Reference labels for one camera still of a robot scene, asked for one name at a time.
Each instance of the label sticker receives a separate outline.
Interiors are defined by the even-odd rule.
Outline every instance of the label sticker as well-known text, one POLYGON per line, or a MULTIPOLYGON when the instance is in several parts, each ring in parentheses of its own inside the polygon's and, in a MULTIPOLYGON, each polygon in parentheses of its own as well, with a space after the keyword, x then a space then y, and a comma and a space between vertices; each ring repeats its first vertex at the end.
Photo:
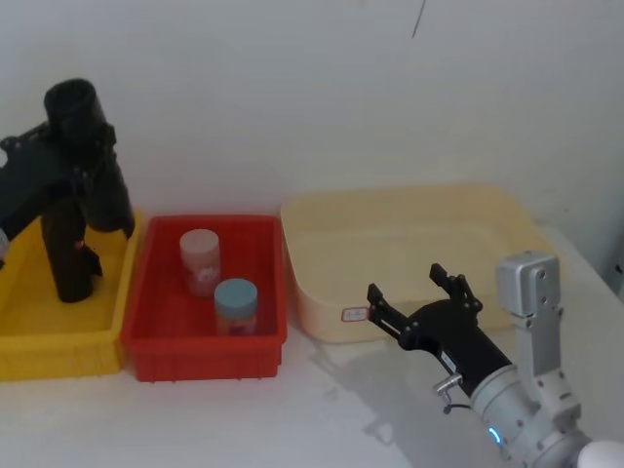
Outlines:
POLYGON ((349 307, 342 310, 342 322, 363 322, 368 319, 368 307, 349 307))
POLYGON ((447 353, 443 351, 440 354, 440 359, 442 359, 445 362, 445 364, 448 366, 451 372, 453 373, 457 372, 457 366, 455 365, 455 363, 452 361, 452 359, 449 357, 447 353))

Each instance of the cream storage tray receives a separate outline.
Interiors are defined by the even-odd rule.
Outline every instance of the cream storage tray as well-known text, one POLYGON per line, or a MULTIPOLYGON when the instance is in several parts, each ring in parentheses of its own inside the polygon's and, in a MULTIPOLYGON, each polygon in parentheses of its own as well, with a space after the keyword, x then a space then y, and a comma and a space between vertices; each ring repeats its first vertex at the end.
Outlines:
POLYGON ((510 326, 494 271, 504 256, 552 252, 527 212, 502 188, 434 185, 303 195, 282 207, 302 327, 327 342, 377 339, 367 289, 377 283, 406 315, 445 298, 432 263, 466 275, 484 304, 484 330, 510 326))

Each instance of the table surface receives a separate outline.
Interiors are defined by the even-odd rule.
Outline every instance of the table surface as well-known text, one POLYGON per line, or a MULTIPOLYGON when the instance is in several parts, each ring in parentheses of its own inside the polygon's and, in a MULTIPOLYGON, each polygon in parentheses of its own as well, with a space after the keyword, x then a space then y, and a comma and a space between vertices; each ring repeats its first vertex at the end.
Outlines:
MULTIPOLYGON (((564 368, 581 427, 624 441, 624 306, 546 233, 565 263, 564 368)), ((491 337, 515 358, 511 331, 491 337)), ((12 468, 503 466, 474 413, 443 414, 431 387, 444 376, 390 341, 325 345, 290 327, 275 379, 147 384, 124 371, 2 384, 0 457, 12 468)))

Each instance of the yellow plastic bin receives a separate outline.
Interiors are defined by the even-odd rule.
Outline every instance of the yellow plastic bin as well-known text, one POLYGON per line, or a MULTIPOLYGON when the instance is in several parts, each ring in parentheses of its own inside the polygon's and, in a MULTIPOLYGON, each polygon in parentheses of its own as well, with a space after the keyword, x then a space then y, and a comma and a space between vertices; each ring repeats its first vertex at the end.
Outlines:
POLYGON ((118 372, 119 333, 140 238, 88 229, 87 245, 100 257, 103 278, 92 297, 65 304, 46 257, 39 221, 11 244, 0 270, 0 380, 77 377, 118 372))
POLYGON ((429 279, 435 262, 466 275, 484 304, 482 328, 505 329, 496 264, 525 250, 553 251, 522 206, 486 184, 302 195, 283 206, 282 222, 300 323, 327 342, 387 336, 367 320, 369 283, 406 315, 447 297, 429 279))

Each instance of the white wall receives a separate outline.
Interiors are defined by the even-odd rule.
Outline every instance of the white wall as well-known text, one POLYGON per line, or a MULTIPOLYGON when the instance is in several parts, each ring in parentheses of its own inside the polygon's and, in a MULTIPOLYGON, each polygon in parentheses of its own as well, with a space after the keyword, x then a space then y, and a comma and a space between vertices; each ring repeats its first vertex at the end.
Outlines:
POLYGON ((489 180, 604 268, 624 228, 624 2, 0 0, 0 134, 97 85, 136 205, 489 180))

